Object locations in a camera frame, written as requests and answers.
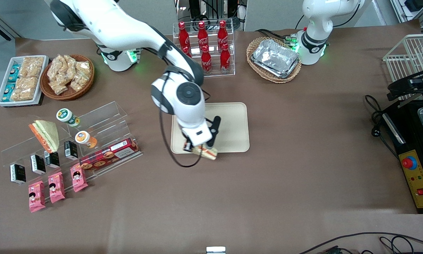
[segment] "cookie box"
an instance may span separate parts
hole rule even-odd
[[[94,170],[101,167],[108,166],[120,159],[139,152],[139,147],[136,141],[131,138],[126,138],[112,146],[96,151],[79,160],[82,169]]]

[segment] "yellow control panel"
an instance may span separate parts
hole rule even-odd
[[[415,206],[423,208],[423,168],[415,150],[399,156],[406,180],[414,198]]]

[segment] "sandwich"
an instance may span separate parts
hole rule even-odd
[[[204,157],[206,159],[211,159],[212,161],[214,161],[216,159],[216,157],[218,156],[218,150],[214,147],[212,147],[211,149],[207,149],[205,146],[195,146],[192,149],[192,153],[196,154],[196,155],[200,155],[201,157]]]
[[[29,125],[29,128],[32,133],[34,133],[37,140],[39,140],[45,151],[48,153],[58,151],[58,128],[56,128],[56,124],[54,122],[36,120],[33,124]]]

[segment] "red coca-cola bottle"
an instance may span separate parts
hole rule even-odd
[[[184,47],[182,47],[182,51],[183,51],[183,53],[185,53],[187,56],[189,56],[190,58],[192,58],[191,54],[189,53],[189,48],[188,48],[188,46],[184,46]]]
[[[226,21],[221,20],[219,22],[219,31],[218,31],[218,52],[221,52],[222,46],[224,44],[227,44]]]
[[[221,72],[227,74],[231,71],[231,54],[229,53],[229,45],[222,45],[221,52]]]
[[[204,69],[204,74],[209,75],[212,72],[212,56],[208,52],[208,45],[202,45],[202,69]]]
[[[197,40],[199,41],[199,49],[201,52],[203,52],[202,49],[204,45],[206,45],[208,49],[208,34],[207,31],[205,31],[205,22],[203,21],[199,21],[199,32],[197,33]]]
[[[187,48],[188,51],[191,48],[191,45],[189,44],[189,35],[188,32],[185,30],[185,22],[181,21],[179,22],[179,42],[180,42],[180,47],[182,48]]]

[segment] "floor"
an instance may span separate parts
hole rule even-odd
[[[43,0],[18,1],[15,5],[8,5],[0,0],[0,17],[26,38],[61,39],[74,37],[58,27],[51,16],[49,7]],[[373,0],[355,26],[391,25],[397,22],[389,1]],[[13,56],[15,56],[14,42],[8,42],[0,36],[0,85],[8,60]]]

